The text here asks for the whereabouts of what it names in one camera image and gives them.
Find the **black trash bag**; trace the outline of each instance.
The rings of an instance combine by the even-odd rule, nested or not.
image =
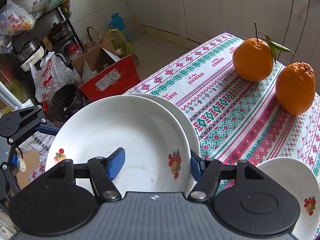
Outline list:
[[[54,93],[48,103],[47,113],[58,122],[66,122],[83,108],[83,96],[74,84],[68,84]]]

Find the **blue thermos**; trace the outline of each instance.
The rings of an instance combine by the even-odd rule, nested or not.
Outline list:
[[[123,22],[123,19],[119,16],[119,13],[113,13],[111,15],[111,23],[109,24],[109,28],[110,30],[112,29],[118,29],[120,31],[122,31],[123,29],[125,29],[125,25]]]

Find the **red box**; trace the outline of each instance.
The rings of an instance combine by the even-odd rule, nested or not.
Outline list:
[[[103,48],[115,53],[111,42],[106,41],[72,62],[73,67],[80,75],[82,75],[84,60],[86,60],[92,71],[100,71],[99,74],[80,86],[80,89],[90,101],[96,101],[98,99],[114,95],[122,95],[128,89],[140,82],[140,78],[131,55],[115,62]],[[109,67],[103,69],[103,65],[105,64],[109,64]],[[101,89],[96,85],[97,82],[106,77],[106,75],[114,69],[117,70],[121,77],[101,91]]]

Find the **plastic jar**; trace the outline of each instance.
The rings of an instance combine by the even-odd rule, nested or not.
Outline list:
[[[83,51],[78,44],[74,44],[65,51],[65,54],[73,61],[79,58],[83,54]]]

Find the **patterned tablecloth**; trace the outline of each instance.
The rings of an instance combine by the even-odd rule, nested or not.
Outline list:
[[[308,165],[319,182],[320,97],[316,94],[304,114],[289,114],[275,95],[276,78],[284,68],[281,63],[260,82],[246,81],[235,73],[232,54],[242,42],[223,33],[126,93],[150,93],[176,104],[198,133],[202,158],[224,164],[244,159],[257,165],[270,158],[293,157]],[[220,189],[232,183],[223,181]]]

